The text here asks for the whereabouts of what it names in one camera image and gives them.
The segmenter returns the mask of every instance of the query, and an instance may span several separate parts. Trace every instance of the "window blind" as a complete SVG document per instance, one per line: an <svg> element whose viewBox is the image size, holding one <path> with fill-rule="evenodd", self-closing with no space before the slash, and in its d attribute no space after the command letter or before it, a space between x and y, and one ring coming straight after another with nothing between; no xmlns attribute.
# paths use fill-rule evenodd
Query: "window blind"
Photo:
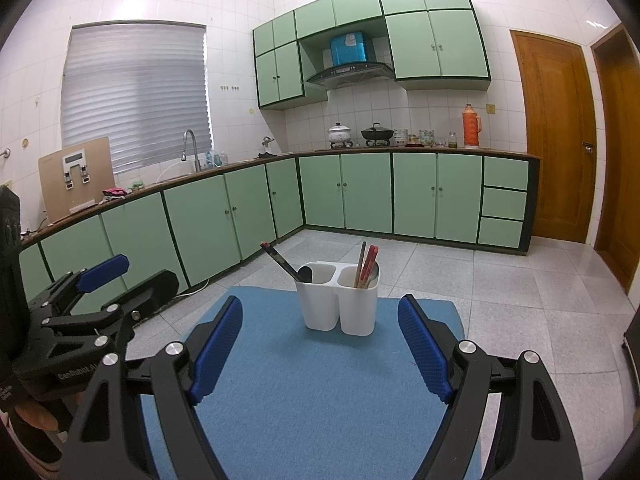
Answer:
<svg viewBox="0 0 640 480"><path fill-rule="evenodd" d="M73 28L61 96L62 146L109 137L113 172L182 155L191 129L212 149L205 29L174 23ZM187 154L193 155L191 139Z"/></svg>

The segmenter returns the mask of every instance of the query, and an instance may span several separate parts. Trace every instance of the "metal screw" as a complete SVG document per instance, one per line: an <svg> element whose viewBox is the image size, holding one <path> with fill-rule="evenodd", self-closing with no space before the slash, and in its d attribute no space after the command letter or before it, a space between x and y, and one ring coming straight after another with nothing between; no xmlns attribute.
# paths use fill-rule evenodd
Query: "metal screw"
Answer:
<svg viewBox="0 0 640 480"><path fill-rule="evenodd" d="M473 341L460 341L460 343L458 343L458 348L460 348L460 351L462 353L465 354L472 354L473 352L476 351L476 344Z"/></svg>
<svg viewBox="0 0 640 480"><path fill-rule="evenodd" d="M169 343L167 346L164 347L164 351L167 352L169 355L178 355L180 352L182 352L182 350L184 349L184 346L182 346L182 343Z"/></svg>
<svg viewBox="0 0 640 480"><path fill-rule="evenodd" d="M534 365L538 361L540 361L540 356L531 350L527 350L526 352L524 352L524 360L527 363L531 363Z"/></svg>
<svg viewBox="0 0 640 480"><path fill-rule="evenodd" d="M118 362L118 354L107 354L102 358L102 362L107 366L114 365Z"/></svg>

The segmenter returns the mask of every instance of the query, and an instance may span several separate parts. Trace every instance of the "orange thermos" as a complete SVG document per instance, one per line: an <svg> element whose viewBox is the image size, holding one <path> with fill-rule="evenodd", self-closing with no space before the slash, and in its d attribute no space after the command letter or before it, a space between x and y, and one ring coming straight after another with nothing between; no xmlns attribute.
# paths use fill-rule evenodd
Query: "orange thermos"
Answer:
<svg viewBox="0 0 640 480"><path fill-rule="evenodd" d="M465 132L465 147L478 148L478 133L482 131L482 118L470 104L462 112L462 127Z"/></svg>

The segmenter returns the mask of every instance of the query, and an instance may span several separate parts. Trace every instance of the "white plastic container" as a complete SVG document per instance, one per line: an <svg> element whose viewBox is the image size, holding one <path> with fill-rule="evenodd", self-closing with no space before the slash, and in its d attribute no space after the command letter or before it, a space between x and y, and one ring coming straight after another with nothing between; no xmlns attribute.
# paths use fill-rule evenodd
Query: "white plastic container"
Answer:
<svg viewBox="0 0 640 480"><path fill-rule="evenodd" d="M376 325L378 277L369 288L353 288L357 266L335 262L307 264L311 283L296 282L305 324L313 330L332 330L340 318L345 334L366 336Z"/></svg>

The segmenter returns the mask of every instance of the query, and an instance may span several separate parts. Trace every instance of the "wooden countertop edge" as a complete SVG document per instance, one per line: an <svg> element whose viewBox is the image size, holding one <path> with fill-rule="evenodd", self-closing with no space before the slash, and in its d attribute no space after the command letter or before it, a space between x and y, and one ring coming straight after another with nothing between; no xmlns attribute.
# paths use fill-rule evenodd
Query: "wooden countertop edge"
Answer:
<svg viewBox="0 0 640 480"><path fill-rule="evenodd" d="M254 160L236 162L236 163L224 166L222 168L214 168L213 170L204 170L199 173L192 173L190 175L175 178L167 182L159 182L158 184L151 184L150 186L145 187L145 189L134 191L130 195L127 195L127 197L123 200L112 200L111 202L107 202L105 204L84 209L76 213L75 215L63 218L62 220L56 222L55 224L46 226L45 228L38 231L36 234L32 234L30 236L25 237L22 240L22 248L25 249L27 247L30 247L33 244L43 240L44 238L47 238L59 231L62 231L62 229L66 227L70 227L82 220L86 220L87 218L91 218L92 216L95 216L97 214L104 213L109 209L114 209L115 207L132 202L133 200L136 200L139 198L143 198L153 193L171 189L177 186L182 186L183 184L188 184L190 182L197 182L198 180L202 180L203 178L209 178L211 176L229 173L230 171L243 170L244 168L251 168L253 166L258 166L261 164L267 164L268 162L275 162L277 160L286 160L288 158L295 158L300 156L339 155L341 153L459 153L462 155L507 156L509 158L518 158L521 160L540 159L539 156L531 155L530 153L502 152L498 150L490 150L488 148L470 150L468 148L406 148L406 147L399 147L399 146L318 150L314 152L287 153L286 155L279 155L279 156L274 156L270 158L254 158Z"/></svg>

